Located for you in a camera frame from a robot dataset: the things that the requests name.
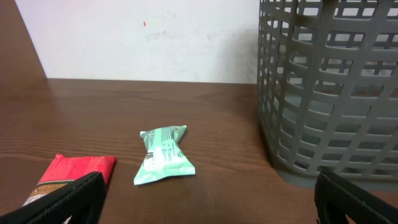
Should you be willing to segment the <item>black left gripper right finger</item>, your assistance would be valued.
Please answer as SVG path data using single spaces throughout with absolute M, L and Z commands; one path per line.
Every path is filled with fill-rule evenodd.
M 315 184 L 317 222 L 322 224 L 397 224 L 397 209 L 329 169 Z

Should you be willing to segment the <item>mint green wipes packet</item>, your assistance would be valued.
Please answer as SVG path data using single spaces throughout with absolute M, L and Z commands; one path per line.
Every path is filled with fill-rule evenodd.
M 185 125 L 167 126 L 140 132 L 147 153 L 134 178 L 134 185 L 196 174 L 195 167 L 179 146 L 186 129 Z

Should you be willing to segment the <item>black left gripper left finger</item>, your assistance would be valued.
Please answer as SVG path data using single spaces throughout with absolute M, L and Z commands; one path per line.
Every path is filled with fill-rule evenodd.
M 97 224 L 106 198 L 101 172 L 73 182 L 1 217 L 1 224 Z

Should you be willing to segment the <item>red orange snack packet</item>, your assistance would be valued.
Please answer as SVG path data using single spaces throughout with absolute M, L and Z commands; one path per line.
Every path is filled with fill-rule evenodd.
M 102 173 L 107 185 L 115 162 L 114 156 L 65 157 L 63 154 L 56 154 L 23 206 L 90 172 Z

